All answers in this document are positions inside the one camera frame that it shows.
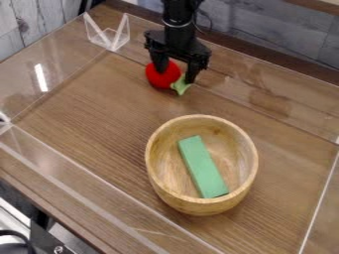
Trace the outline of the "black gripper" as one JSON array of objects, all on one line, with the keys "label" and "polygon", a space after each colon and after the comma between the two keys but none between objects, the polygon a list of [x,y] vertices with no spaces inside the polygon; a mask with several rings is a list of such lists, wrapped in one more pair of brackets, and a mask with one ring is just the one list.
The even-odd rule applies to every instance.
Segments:
[{"label": "black gripper", "polygon": [[177,59],[189,64],[186,83],[194,83],[201,70],[209,66],[213,55],[210,48],[197,38],[186,41],[186,37],[175,36],[169,39],[166,32],[159,30],[146,31],[145,38],[145,48],[151,55],[157,71],[163,73],[170,59]]}]

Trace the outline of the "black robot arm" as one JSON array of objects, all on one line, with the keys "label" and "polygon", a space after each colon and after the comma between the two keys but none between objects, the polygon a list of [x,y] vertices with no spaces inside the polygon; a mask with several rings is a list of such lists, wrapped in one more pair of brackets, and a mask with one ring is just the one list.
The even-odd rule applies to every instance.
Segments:
[{"label": "black robot arm", "polygon": [[211,49],[197,37],[197,13],[205,0],[162,0],[163,30],[145,32],[145,48],[155,69],[163,73],[170,59],[187,64],[186,83],[195,82],[199,72],[209,67]]}]

